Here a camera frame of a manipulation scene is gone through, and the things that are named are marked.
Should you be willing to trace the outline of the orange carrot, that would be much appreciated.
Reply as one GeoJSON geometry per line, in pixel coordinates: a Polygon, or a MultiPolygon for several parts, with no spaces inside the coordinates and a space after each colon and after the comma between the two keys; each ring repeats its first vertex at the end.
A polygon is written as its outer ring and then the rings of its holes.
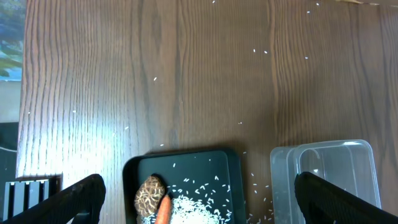
{"type": "Polygon", "coordinates": [[[169,195],[166,195],[160,203],[155,224],[169,224],[171,211],[172,201],[169,195]]]}

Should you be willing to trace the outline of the brown food scrap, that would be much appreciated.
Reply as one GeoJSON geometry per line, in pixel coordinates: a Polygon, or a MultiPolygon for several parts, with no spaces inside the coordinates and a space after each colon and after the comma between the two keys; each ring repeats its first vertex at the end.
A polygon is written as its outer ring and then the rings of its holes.
{"type": "Polygon", "coordinates": [[[134,197],[134,207],[139,216],[149,217],[154,214],[165,194],[165,186],[154,175],[149,176],[139,187],[134,197]]]}

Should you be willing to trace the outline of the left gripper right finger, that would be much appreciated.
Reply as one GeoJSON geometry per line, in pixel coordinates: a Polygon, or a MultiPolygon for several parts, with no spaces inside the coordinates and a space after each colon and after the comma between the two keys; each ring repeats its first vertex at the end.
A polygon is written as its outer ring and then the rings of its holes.
{"type": "Polygon", "coordinates": [[[297,175],[294,187],[297,203],[307,223],[397,223],[395,215],[310,172],[297,175]]]}

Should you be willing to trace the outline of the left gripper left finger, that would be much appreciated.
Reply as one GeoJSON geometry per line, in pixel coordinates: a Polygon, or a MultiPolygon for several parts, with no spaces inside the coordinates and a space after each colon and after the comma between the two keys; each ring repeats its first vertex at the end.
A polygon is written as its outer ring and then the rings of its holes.
{"type": "Polygon", "coordinates": [[[106,187],[102,176],[92,174],[5,223],[98,224],[105,195],[106,187]]]}

